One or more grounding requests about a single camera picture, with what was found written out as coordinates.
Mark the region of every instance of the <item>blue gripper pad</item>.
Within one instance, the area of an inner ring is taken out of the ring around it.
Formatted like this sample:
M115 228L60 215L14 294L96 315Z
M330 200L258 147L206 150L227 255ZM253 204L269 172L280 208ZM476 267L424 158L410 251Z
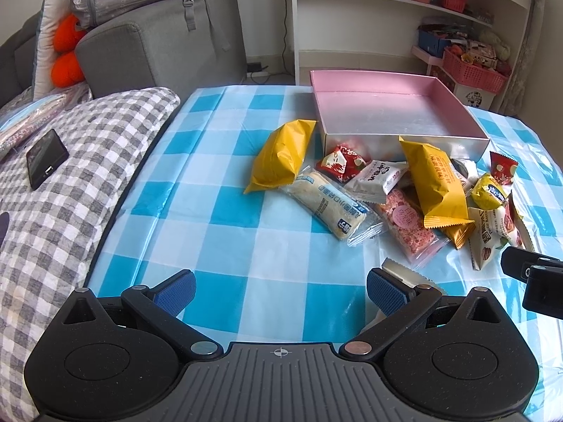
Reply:
M402 308L406 303L409 302L408 292L403 292L401 286L410 290L409 287L405 286L399 280L390 282L389 280L396 280L391 275L387 277L383 274L375 272L375 269L368 273L368 278L366 280L366 287L368 289L368 297L375 306L377 306L383 314L387 317L392 315L394 312Z
M150 290L157 306L176 317L195 298L195 275L183 269Z

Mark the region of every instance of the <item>metal screw head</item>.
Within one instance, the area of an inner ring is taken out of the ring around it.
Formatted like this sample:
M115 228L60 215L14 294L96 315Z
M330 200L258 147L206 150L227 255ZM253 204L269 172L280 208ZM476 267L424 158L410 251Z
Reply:
M344 346L344 350L355 356L364 356L372 351L372 347L364 341L351 341Z
M199 356L208 356L217 350L217 344L211 341L198 341L191 345L191 351Z

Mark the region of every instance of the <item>yellow snack packet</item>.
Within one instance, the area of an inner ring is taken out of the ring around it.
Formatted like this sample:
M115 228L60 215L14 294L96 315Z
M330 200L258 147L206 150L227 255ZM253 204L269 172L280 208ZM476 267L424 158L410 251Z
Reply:
M457 250L461 249L469 236L475 231L475 224L461 224L461 225L451 225L440 229L444 235L450 238L451 242Z
M436 228L469 224L467 202L461 181L454 174L446 153L426 143L399 141L424 214L424 226Z
M485 173L471 191L471 198L483 211L492 211L506 201L507 195L491 173Z
M244 193L291 184L303 164L314 120L294 120L274 130L254 159L250 184Z

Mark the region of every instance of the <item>orange pillow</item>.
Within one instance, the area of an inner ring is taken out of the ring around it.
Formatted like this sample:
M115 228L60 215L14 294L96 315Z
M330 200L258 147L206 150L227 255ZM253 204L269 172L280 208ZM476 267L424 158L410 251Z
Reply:
M74 50L63 54L55 60L51 70L51 80L55 87L59 88L70 87L84 80L84 73L78 64Z
M58 25L53 38L53 49L56 52L70 52L78 41L86 34L86 30L77 29L78 19L74 14L69 14Z

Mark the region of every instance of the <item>sofa armrest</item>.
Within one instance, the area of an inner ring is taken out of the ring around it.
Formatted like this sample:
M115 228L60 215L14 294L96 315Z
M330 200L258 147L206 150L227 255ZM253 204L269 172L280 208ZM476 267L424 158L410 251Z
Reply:
M239 84L246 53L237 0L207 1L229 41L226 51L214 45L204 0L194 0L196 30L188 30L182 0L162 0L89 32L76 55L94 97L160 86L184 101L199 87Z

